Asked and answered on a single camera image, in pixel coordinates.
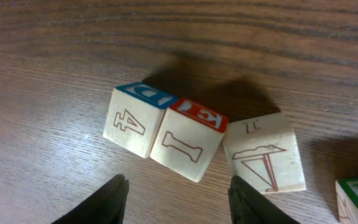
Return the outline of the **wooden block number four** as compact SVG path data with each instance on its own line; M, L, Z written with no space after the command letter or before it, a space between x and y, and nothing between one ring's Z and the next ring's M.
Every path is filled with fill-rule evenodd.
M177 99L143 82L115 87L103 137L148 158L166 109Z

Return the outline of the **wooden block letter T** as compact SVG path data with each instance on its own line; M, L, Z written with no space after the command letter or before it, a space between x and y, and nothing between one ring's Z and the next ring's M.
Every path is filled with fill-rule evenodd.
M232 175L260 193L306 190L295 131L283 113L229 123L223 148Z

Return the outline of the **wooden block number one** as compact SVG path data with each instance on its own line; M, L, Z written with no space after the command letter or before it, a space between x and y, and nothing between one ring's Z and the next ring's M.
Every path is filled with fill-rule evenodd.
M228 122L222 113L180 98L167 108L150 157L199 182L225 135Z

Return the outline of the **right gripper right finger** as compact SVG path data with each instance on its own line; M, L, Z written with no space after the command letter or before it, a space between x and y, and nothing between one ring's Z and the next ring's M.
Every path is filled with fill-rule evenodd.
M299 224L238 175L227 194L233 224Z

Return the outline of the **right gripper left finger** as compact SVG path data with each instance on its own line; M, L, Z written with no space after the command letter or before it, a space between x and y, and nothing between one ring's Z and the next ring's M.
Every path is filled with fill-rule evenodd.
M129 180L115 175L73 210L53 224L103 223L123 224Z

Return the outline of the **wooden block letter N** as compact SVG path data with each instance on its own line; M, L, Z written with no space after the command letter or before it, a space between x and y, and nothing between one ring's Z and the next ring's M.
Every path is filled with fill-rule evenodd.
M358 178L335 181L340 224L358 224Z

